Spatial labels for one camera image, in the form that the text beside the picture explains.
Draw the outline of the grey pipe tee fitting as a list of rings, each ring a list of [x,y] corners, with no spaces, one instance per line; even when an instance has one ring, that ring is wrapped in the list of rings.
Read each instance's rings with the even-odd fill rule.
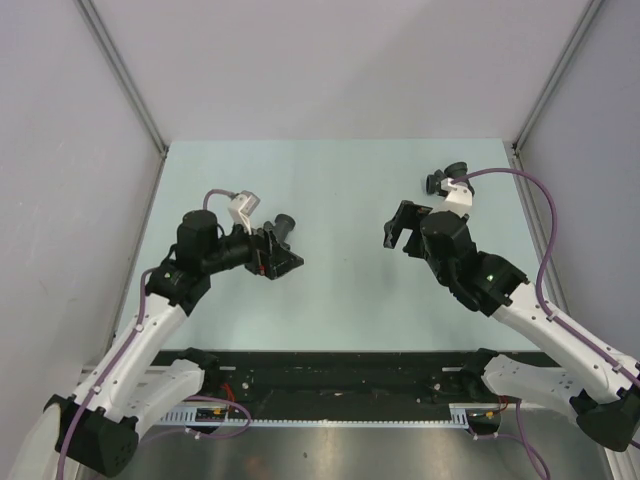
[[[444,170],[438,169],[428,174],[425,180],[425,190],[427,195],[437,195],[446,197],[448,192],[443,188],[443,183],[448,180],[455,180],[469,173],[466,162],[455,162],[447,166]]]

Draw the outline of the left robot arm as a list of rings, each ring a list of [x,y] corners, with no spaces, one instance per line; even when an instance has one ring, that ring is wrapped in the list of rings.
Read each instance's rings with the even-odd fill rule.
[[[176,360],[146,386],[140,380],[209,291],[212,275],[243,266],[275,280],[302,266],[286,242],[294,227],[292,217],[279,214],[256,230],[236,224],[223,233],[209,210],[183,216],[168,255],[142,274],[138,312],[122,335],[69,397],[53,396],[47,404],[60,413],[53,478],[63,478],[67,460],[107,478],[117,476],[147,431],[176,405],[219,392],[221,376],[203,353]]]

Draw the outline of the large grey pipe adapter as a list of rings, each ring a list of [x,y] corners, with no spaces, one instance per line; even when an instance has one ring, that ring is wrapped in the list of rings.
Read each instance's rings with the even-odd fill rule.
[[[277,214],[273,221],[267,221],[264,224],[264,228],[271,231],[281,245],[286,244],[287,237],[295,226],[295,220],[285,213]]]

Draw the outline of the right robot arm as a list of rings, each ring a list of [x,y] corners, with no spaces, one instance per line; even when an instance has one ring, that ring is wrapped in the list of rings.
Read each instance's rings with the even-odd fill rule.
[[[467,220],[403,201],[384,225],[383,245],[395,248],[409,231],[404,252],[426,261],[458,302],[520,333],[556,365],[537,367],[486,352],[479,366],[461,376],[463,393],[473,401],[493,393],[522,399],[565,415],[609,450],[626,450],[639,429],[638,360],[538,297],[511,262],[478,250]]]

